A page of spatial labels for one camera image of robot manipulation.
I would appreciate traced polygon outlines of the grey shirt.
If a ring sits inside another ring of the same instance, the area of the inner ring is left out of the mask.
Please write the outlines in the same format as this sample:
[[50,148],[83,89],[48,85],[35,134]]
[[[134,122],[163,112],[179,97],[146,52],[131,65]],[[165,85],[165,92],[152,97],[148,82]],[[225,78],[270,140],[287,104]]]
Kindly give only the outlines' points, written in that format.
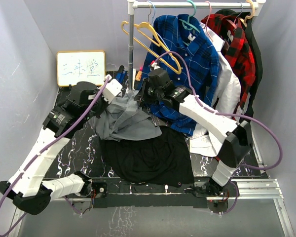
[[142,141],[161,136],[161,129],[135,100],[137,94],[137,90],[127,90],[124,96],[115,97],[99,118],[88,121],[100,139]]

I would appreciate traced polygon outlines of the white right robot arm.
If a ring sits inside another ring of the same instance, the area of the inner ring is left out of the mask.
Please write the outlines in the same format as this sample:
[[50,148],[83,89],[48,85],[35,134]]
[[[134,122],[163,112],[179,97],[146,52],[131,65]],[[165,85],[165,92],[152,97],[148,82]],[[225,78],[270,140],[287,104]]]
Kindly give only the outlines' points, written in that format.
[[247,121],[238,123],[229,116],[220,116],[217,111],[193,95],[189,88],[175,86],[162,68],[149,73],[135,99],[144,104],[163,102],[203,126],[222,144],[217,154],[219,163],[204,192],[223,195],[233,173],[251,150],[251,125]]

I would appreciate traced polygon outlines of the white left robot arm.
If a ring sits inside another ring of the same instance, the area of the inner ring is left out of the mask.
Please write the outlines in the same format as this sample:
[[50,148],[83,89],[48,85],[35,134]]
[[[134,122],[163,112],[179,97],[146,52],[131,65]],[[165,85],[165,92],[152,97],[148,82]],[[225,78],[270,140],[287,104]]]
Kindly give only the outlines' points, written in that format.
[[80,126],[83,126],[86,122],[86,116],[102,95],[109,80],[106,79],[102,86],[96,87],[97,92],[92,93],[94,95],[93,100],[88,103],[88,107],[79,117],[70,119],[70,126],[58,129],[61,132],[60,135],[55,137],[55,132],[48,130],[46,126],[43,127],[43,132],[51,137],[51,142],[39,151],[31,150],[33,154],[24,161],[12,177],[12,183],[8,181],[0,182],[0,192],[3,194],[0,200],[0,209],[7,197],[12,197],[14,203],[25,202],[25,207],[29,208],[26,212],[32,215],[39,214],[47,207],[51,201],[52,190],[46,188],[42,184],[42,180],[56,157],[55,155],[49,155],[48,152],[56,151],[57,147],[63,148],[70,140],[68,134],[75,133]]

